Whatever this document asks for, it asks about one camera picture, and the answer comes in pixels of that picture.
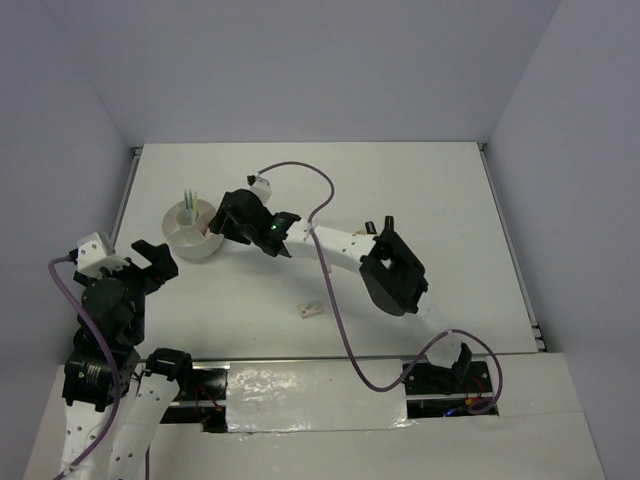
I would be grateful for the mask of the white staple box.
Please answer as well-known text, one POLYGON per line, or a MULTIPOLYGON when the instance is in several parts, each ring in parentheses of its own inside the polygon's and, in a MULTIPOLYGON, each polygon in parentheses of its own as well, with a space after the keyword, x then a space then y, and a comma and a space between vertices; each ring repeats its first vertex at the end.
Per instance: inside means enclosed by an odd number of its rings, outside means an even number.
POLYGON ((300 317, 302 319, 307 319, 322 315, 324 313, 324 305, 321 301, 315 300, 299 305, 298 310, 300 317))

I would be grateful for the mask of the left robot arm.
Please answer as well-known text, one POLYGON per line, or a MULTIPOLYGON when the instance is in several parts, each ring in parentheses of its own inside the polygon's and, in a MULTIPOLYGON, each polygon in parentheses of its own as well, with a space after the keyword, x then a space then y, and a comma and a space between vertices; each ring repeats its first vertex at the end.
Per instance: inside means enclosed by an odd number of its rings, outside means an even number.
POLYGON ((166 244, 132 248, 145 267, 116 254, 93 233, 48 264, 52 280, 77 314, 64 365, 65 437, 60 479, 135 479, 148 474, 150 447, 174 399, 196 385, 189 353, 158 348, 142 359, 149 295, 178 275, 166 244))

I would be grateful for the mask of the blue capped black highlighter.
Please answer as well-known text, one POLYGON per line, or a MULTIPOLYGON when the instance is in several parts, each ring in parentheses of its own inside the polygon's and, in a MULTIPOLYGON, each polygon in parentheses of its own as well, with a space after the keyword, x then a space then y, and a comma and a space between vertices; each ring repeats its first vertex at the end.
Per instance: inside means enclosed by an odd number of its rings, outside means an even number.
POLYGON ((367 235, 376 235, 377 229, 373 221, 367 221, 365 223, 365 232, 367 235))

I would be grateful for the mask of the pink capped black highlighter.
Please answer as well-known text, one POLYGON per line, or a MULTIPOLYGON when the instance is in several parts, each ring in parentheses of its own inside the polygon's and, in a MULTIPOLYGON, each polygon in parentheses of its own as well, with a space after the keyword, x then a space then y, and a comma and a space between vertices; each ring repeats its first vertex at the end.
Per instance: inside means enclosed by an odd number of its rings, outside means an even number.
POLYGON ((393 216, 387 215, 385 217, 384 230, 388 232, 393 232, 395 230, 395 220, 393 216))

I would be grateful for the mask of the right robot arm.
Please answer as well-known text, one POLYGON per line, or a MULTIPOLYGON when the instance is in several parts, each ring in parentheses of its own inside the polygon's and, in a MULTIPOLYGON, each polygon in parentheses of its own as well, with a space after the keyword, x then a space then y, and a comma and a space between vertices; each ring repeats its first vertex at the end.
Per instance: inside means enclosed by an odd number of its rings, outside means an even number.
POLYGON ((338 267, 359 275, 373 304, 394 317, 416 315, 421 297, 428 292, 426 269, 395 231, 391 216, 385 218, 381 233, 358 235, 317 226, 295 213, 272 213, 257 194, 238 189, 224 194, 208 230, 236 243, 254 245, 270 257, 318 260, 347 356, 360 380, 374 392, 386 393, 399 386, 431 348, 453 338, 452 330, 436 334, 387 386, 373 384, 358 365, 329 269, 338 267))

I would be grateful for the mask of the yellow clear pen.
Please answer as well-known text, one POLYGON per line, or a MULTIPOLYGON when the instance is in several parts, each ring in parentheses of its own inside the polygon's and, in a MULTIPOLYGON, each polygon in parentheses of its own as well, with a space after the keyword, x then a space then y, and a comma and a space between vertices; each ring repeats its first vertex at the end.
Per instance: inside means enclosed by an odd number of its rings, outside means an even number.
POLYGON ((199 218, 197 192, 194 190, 190 190, 188 192, 188 198, 189 198, 189 210, 191 215, 191 222, 195 223, 199 218))

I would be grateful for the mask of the blue clear pen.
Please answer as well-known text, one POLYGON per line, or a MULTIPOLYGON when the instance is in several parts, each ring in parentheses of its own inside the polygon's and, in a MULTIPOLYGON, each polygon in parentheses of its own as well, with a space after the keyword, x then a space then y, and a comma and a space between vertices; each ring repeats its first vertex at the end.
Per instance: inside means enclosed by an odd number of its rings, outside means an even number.
POLYGON ((185 205, 185 216, 188 224, 193 223, 193 214, 192 214, 192 200, 191 200, 191 190, 184 190, 184 205, 185 205))

